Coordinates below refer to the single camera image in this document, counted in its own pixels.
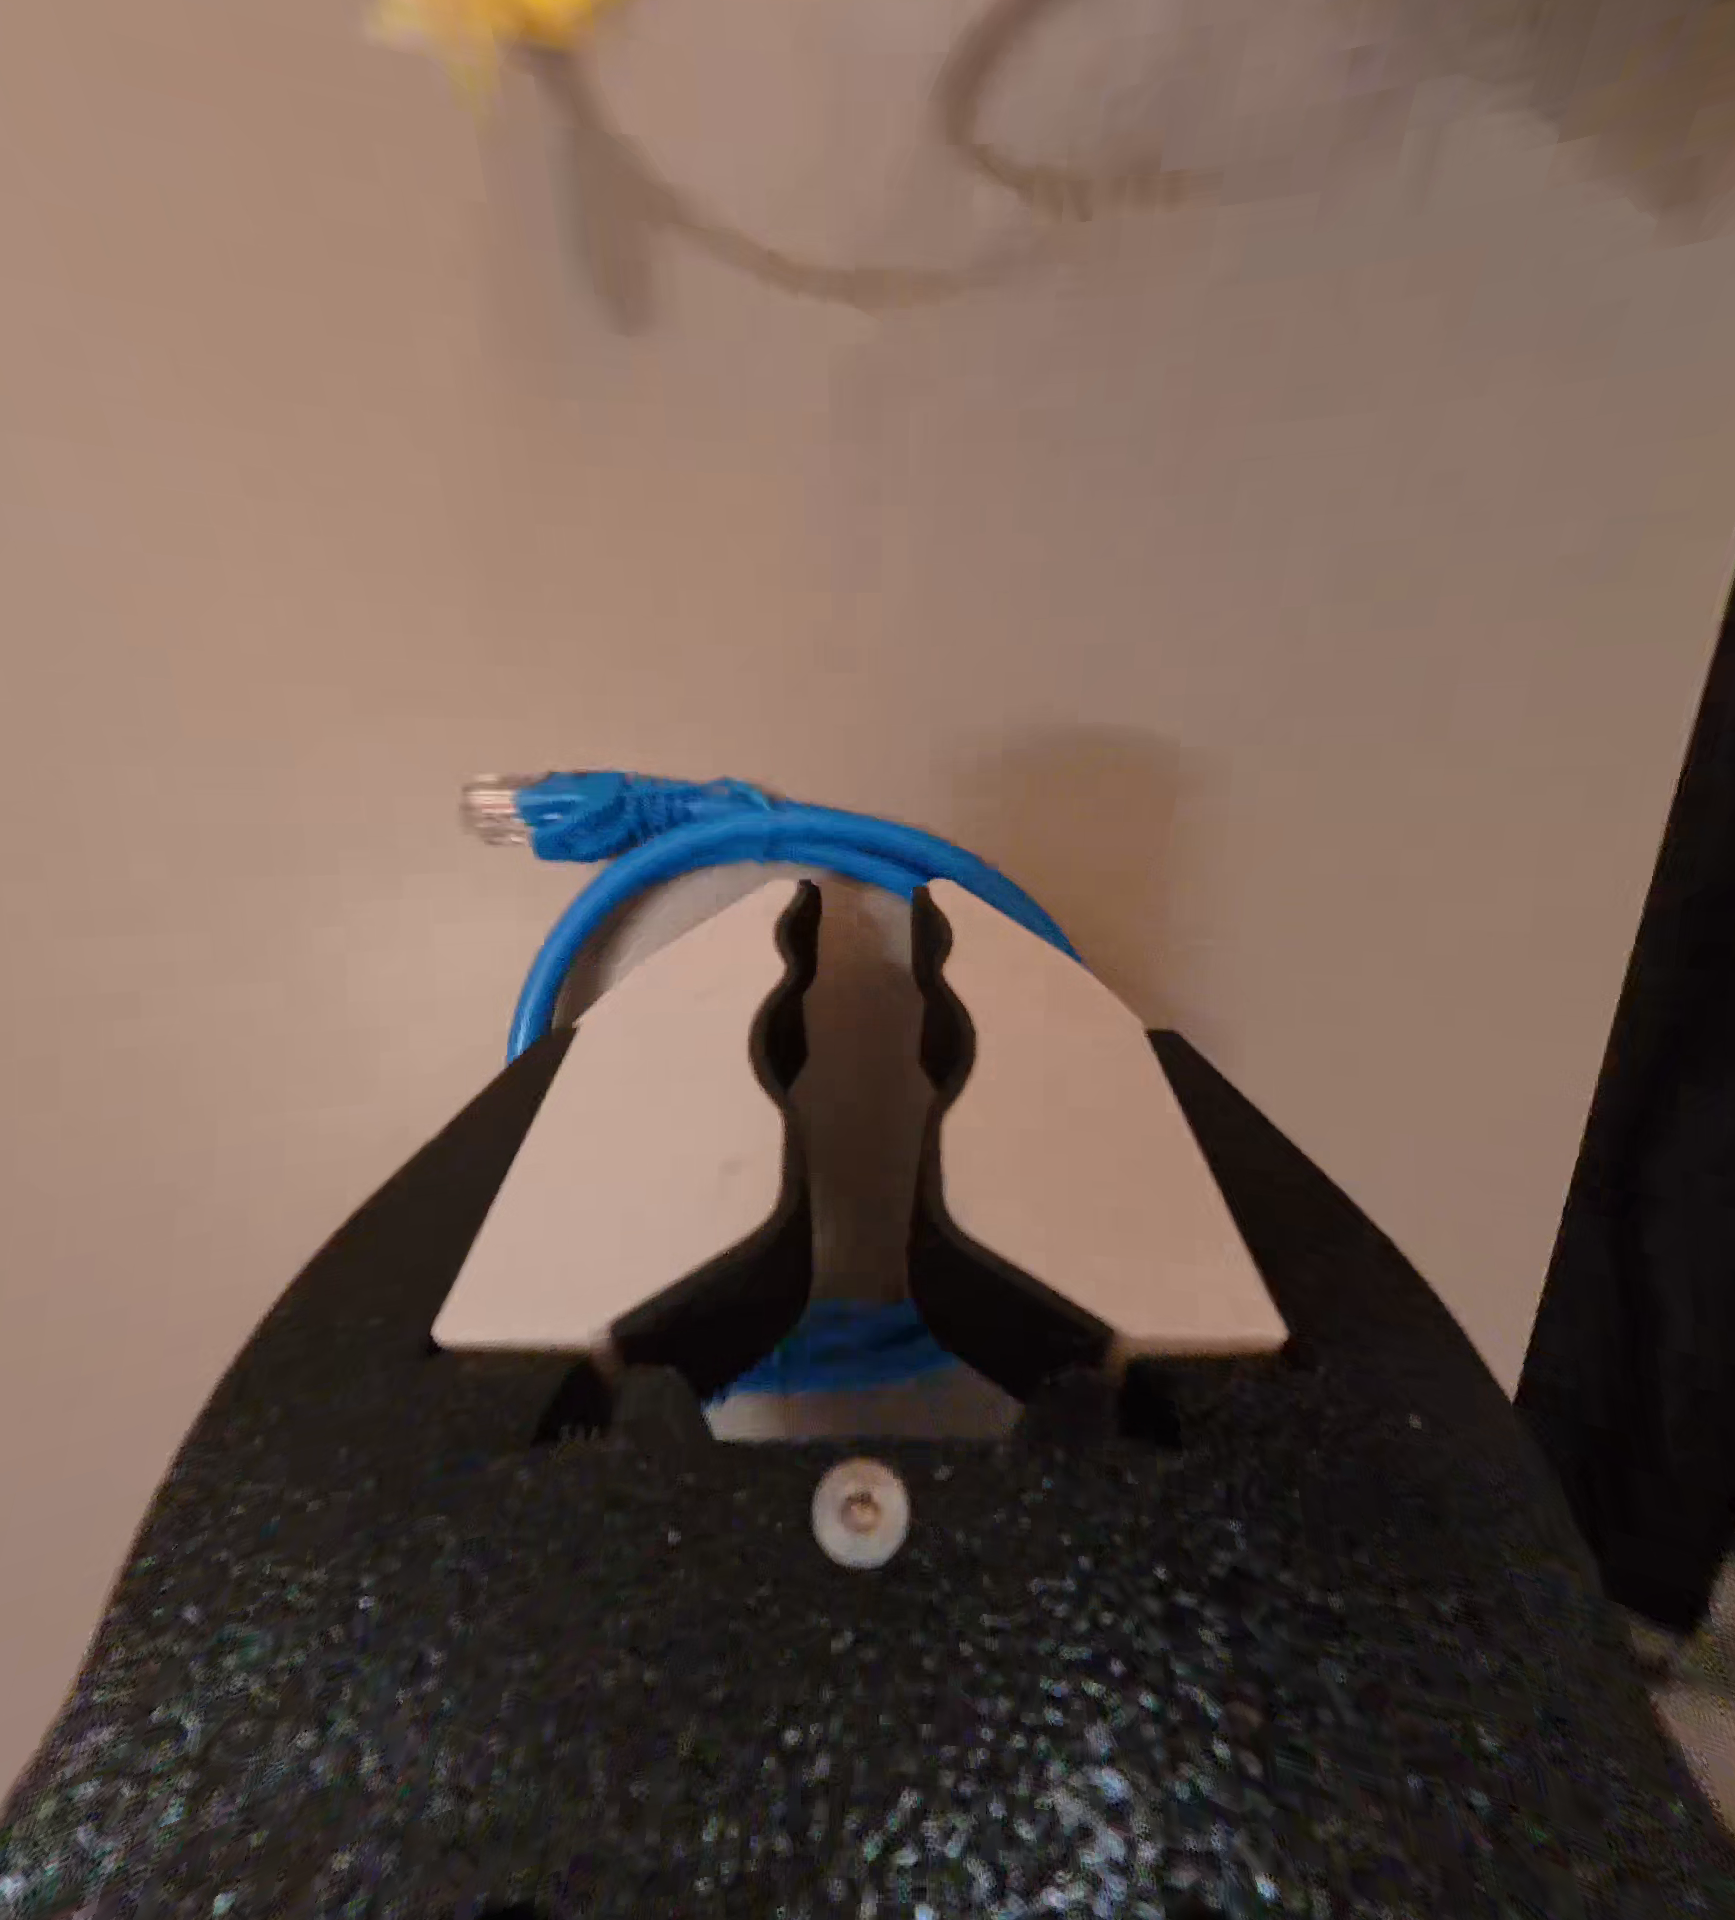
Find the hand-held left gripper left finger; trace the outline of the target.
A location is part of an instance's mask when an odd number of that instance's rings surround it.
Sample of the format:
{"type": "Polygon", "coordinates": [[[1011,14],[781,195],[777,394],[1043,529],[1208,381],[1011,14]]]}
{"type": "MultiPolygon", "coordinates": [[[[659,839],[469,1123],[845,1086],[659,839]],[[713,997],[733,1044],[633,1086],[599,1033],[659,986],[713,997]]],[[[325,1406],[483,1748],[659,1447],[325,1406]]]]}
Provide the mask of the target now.
{"type": "Polygon", "coordinates": [[[437,1348],[665,1367],[713,1395],[799,1323],[813,1224],[789,1094],[821,916],[809,877],[771,877],[555,1036],[437,1348]]]}

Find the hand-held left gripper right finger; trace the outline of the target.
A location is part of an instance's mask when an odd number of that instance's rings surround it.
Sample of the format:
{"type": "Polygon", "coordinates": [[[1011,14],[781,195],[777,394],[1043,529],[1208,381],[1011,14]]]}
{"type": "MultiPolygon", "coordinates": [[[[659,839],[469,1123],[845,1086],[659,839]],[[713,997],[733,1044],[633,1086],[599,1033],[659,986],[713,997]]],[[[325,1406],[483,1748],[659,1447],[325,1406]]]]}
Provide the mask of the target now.
{"type": "Polygon", "coordinates": [[[1071,1373],[1276,1354],[1284,1320],[1142,1020],[953,880],[915,892],[911,964],[927,1333],[1021,1403],[1071,1373]]]}

